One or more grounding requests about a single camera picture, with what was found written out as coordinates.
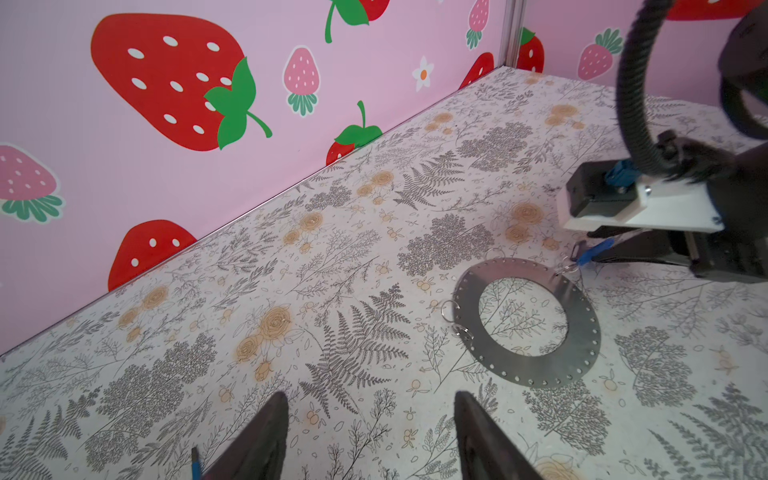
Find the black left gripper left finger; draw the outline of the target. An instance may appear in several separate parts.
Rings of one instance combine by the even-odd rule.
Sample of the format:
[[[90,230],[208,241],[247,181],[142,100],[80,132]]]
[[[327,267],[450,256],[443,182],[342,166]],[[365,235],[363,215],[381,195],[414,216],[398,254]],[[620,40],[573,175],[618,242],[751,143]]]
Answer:
[[[200,467],[200,478],[280,479],[288,430],[289,401],[278,391],[211,466]]]

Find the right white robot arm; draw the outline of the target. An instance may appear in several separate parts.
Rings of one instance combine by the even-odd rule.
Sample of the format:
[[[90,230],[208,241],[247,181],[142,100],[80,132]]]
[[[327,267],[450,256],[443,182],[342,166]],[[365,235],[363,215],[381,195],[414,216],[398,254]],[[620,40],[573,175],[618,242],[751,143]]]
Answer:
[[[645,79],[674,5],[646,1],[625,37],[615,111],[628,155],[579,166],[558,198],[561,224],[600,240],[597,263],[687,267],[719,282],[767,278],[767,129],[743,97],[767,97],[767,6],[743,7],[720,55],[720,103],[757,146],[739,154],[680,136],[653,135]]]

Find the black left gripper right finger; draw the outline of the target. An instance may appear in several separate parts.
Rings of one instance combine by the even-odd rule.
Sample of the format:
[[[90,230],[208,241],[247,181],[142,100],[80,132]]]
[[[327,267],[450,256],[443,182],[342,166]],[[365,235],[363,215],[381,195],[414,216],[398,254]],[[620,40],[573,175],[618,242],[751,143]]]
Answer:
[[[454,421],[463,479],[543,479],[467,391],[455,395]]]

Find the blue headed key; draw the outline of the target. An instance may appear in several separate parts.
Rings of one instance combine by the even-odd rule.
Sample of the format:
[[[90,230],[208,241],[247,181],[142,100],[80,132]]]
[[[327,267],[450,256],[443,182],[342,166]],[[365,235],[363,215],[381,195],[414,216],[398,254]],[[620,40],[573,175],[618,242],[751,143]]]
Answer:
[[[578,258],[575,260],[575,263],[579,267],[582,267],[584,265],[591,263],[598,255],[612,248],[614,246],[614,243],[615,243],[615,240],[612,238],[609,238],[593,247],[587,248],[578,256]]]

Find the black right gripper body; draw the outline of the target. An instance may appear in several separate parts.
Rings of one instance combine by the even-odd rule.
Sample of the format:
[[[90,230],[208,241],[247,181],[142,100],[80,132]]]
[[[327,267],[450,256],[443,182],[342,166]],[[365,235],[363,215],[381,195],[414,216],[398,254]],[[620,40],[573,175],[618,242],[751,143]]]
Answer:
[[[767,145],[740,154],[699,142],[687,147],[688,179],[706,185],[722,229],[695,242],[691,271],[720,282],[767,281]]]

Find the silver frame post right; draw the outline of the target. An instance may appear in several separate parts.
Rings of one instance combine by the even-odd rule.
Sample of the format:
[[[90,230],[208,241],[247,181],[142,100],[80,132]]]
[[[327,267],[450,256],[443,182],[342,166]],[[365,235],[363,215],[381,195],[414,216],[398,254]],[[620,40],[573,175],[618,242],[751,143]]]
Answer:
[[[507,67],[514,67],[521,46],[526,0],[506,0],[499,58]]]

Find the large silver keyring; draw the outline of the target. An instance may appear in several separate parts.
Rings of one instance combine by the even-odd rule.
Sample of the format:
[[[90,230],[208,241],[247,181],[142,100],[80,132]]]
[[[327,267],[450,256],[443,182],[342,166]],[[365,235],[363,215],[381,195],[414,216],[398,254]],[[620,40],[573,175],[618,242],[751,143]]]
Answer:
[[[492,283],[527,280],[553,295],[564,311],[563,342],[540,356],[524,356],[503,347],[483,325],[480,299]],[[449,298],[448,324],[475,360],[489,372],[528,388],[563,387],[581,379],[594,366],[601,347],[601,328],[589,299],[563,274],[543,264],[504,257],[480,262],[459,278]]]

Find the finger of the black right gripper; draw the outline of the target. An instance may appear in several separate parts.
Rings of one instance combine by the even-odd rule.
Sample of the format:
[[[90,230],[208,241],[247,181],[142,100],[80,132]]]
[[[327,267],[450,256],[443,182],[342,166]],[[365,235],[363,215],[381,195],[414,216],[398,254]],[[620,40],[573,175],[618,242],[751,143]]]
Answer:
[[[685,234],[661,230],[651,230],[635,235],[597,254],[593,261],[690,266]]]

